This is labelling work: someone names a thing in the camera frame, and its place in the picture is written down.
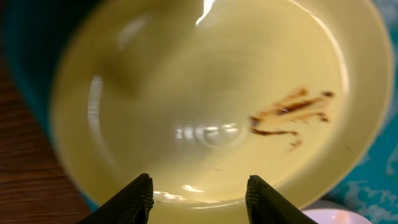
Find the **yellow plate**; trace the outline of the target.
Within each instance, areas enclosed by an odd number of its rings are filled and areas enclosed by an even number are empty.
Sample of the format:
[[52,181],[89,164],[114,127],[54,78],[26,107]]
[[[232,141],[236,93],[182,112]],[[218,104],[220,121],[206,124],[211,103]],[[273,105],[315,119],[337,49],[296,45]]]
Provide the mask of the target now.
[[392,45],[371,1],[103,1],[57,66],[57,156],[104,204],[139,174],[151,223],[246,223],[259,175],[297,207],[379,132]]

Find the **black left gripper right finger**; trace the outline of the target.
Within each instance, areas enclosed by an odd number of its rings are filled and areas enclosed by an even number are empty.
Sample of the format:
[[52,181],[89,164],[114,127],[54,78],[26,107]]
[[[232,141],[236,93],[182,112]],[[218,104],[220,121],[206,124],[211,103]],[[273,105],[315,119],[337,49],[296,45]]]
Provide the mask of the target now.
[[248,179],[245,202],[250,224],[317,224],[258,175]]

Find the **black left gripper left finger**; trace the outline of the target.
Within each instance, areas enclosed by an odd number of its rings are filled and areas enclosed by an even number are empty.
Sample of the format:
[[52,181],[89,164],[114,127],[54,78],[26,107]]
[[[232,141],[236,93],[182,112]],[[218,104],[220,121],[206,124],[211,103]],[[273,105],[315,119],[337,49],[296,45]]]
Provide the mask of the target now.
[[78,224],[147,224],[153,206],[153,180],[143,173]]

